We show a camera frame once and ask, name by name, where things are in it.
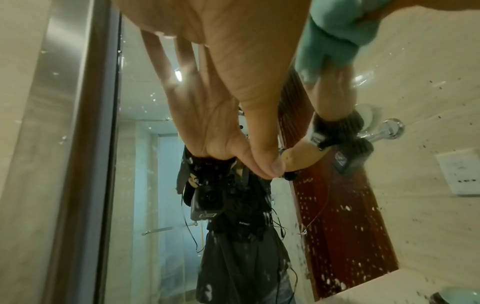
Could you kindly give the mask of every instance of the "wall socket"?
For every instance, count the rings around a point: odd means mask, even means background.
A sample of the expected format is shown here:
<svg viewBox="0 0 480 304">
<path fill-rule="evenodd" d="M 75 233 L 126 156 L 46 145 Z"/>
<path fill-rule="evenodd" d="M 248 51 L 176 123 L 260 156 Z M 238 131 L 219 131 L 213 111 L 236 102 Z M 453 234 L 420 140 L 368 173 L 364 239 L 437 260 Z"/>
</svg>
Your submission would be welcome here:
<svg viewBox="0 0 480 304">
<path fill-rule="evenodd" d="M 480 195 L 480 157 L 473 149 L 436 156 L 455 195 Z"/>
</svg>

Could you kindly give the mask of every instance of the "green towel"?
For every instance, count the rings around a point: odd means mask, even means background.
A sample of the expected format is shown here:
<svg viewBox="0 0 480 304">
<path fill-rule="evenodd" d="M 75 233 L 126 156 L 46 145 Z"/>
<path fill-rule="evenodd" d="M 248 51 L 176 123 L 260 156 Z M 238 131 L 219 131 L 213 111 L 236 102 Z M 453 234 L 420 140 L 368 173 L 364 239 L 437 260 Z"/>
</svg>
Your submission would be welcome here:
<svg viewBox="0 0 480 304">
<path fill-rule="evenodd" d="M 359 18 L 389 2 L 313 0 L 295 59 L 295 70 L 303 80 L 316 82 L 326 59 L 337 66 L 350 64 L 360 47 L 370 43 L 379 29 L 379 21 L 359 23 Z"/>
</svg>

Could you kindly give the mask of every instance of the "electrical outlet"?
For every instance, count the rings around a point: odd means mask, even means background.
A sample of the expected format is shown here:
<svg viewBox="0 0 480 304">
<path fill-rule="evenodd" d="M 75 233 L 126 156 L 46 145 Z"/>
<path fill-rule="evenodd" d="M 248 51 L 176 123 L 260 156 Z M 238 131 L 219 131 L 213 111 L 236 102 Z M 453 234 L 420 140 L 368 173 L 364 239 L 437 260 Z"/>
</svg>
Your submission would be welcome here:
<svg viewBox="0 0 480 304">
<path fill-rule="evenodd" d="M 480 195 L 480 157 L 475 150 L 436 156 L 445 179 L 455 195 Z"/>
</svg>

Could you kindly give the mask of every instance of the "fingernail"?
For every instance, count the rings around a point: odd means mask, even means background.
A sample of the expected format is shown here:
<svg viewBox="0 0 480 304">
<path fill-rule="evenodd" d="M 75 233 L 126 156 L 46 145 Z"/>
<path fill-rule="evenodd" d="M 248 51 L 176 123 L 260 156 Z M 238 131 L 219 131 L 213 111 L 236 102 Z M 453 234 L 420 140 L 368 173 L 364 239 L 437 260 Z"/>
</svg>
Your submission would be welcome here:
<svg viewBox="0 0 480 304">
<path fill-rule="evenodd" d="M 275 177 L 280 177 L 285 173 L 285 163 L 281 157 L 278 157 L 270 166 Z"/>
</svg>

